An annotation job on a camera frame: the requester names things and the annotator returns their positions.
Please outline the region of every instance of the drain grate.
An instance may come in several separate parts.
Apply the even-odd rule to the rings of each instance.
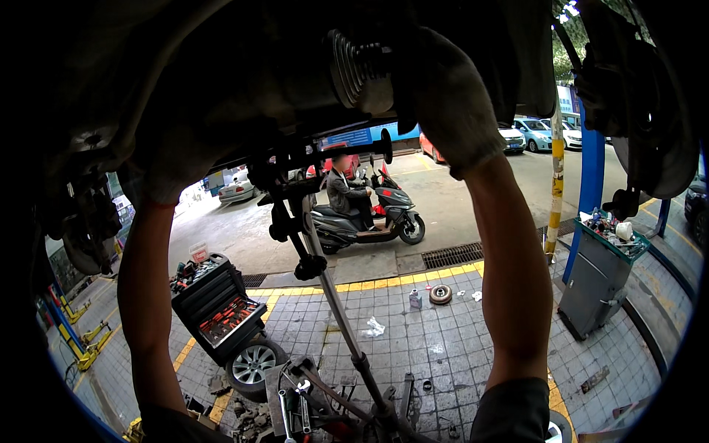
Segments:
[[[241,278],[244,281],[244,286],[247,288],[258,288],[266,279],[267,274],[246,274]]]
[[[573,218],[564,220],[559,223],[559,232],[557,233],[557,238],[561,237],[562,235],[571,234],[573,231],[575,231],[575,229],[576,226],[574,226]],[[546,226],[542,226],[541,228],[537,229],[537,238],[539,238],[539,241],[542,241],[544,239],[544,233],[546,231]]]
[[[470,263],[484,257],[483,245],[480,242],[454,247],[446,247],[421,254],[426,269],[435,269],[454,264]]]

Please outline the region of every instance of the car underbody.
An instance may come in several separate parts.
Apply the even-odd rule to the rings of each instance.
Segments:
[[[632,214],[640,189],[665,197],[686,188],[691,177],[682,164],[696,158],[697,147],[678,112],[681,99],[666,100],[677,89],[666,60],[649,43],[636,43],[622,16],[598,0],[583,3],[594,49],[583,66],[574,65],[579,96],[587,127],[628,140],[628,190],[619,190],[614,204]],[[52,36],[38,55],[47,60],[42,88],[51,124],[43,128],[49,142],[36,221],[64,240],[85,274],[108,271],[121,227],[105,173],[118,172],[137,204],[142,175],[168,128],[189,126],[202,143],[233,147],[213,170],[248,164],[252,183],[264,187],[268,180],[252,166],[273,155],[288,159],[270,165],[287,186],[288,170],[313,164],[306,146],[319,138],[393,121],[413,127],[407,97],[396,88],[397,50],[412,24],[436,30],[470,56],[501,124],[509,126],[516,113],[554,113],[552,0],[114,0],[52,7],[48,17],[61,20],[40,21]],[[652,122],[637,126],[636,116],[650,112]],[[656,153],[638,154],[648,148]]]

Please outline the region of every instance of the red car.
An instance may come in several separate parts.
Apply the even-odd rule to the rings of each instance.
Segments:
[[[334,147],[352,146],[349,142],[339,142],[332,145],[323,146],[323,151],[329,150]],[[359,167],[359,155],[350,155],[350,167],[345,170],[345,177],[349,180],[355,178],[355,171]],[[333,159],[326,159],[325,166],[323,167],[323,172],[327,173],[333,168]],[[306,178],[312,179],[315,176],[315,166],[310,166],[306,172]]]
[[[428,141],[426,136],[421,133],[421,135],[418,136],[418,145],[421,146],[421,150],[425,152],[426,154],[429,154],[431,158],[433,158],[433,161],[436,163],[443,163],[445,162],[445,158],[438,152],[438,150],[433,146],[433,144]]]

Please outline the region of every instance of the yellow-black striped pole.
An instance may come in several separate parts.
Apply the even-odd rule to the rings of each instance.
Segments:
[[[552,175],[552,212],[549,215],[547,241],[544,245],[544,254],[547,256],[547,264],[552,263],[554,250],[557,247],[557,233],[559,232],[559,221],[562,218],[562,196],[564,195],[564,133],[558,92],[557,107],[552,116],[552,162],[554,164],[554,172]]]

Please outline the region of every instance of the green tray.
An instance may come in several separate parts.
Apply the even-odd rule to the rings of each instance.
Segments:
[[[603,216],[603,218],[608,217],[608,213],[606,213],[603,209],[598,210],[599,213]],[[613,254],[619,256],[624,262],[628,264],[632,264],[635,260],[637,260],[638,257],[643,255],[645,251],[647,251],[647,248],[650,247],[650,240],[648,240],[644,235],[639,234],[636,230],[633,230],[632,233],[635,234],[635,238],[638,239],[642,244],[643,248],[634,256],[629,257],[625,255],[623,251],[621,251],[617,246],[615,246],[613,243],[609,242],[605,238],[601,237],[599,234],[596,234],[596,231],[591,230],[588,226],[584,225],[581,222],[580,217],[576,217],[574,219],[574,222],[576,223],[577,226],[579,226],[582,230],[584,230],[587,234],[589,234],[591,237],[595,238],[599,242],[603,244],[607,249],[609,249]]]

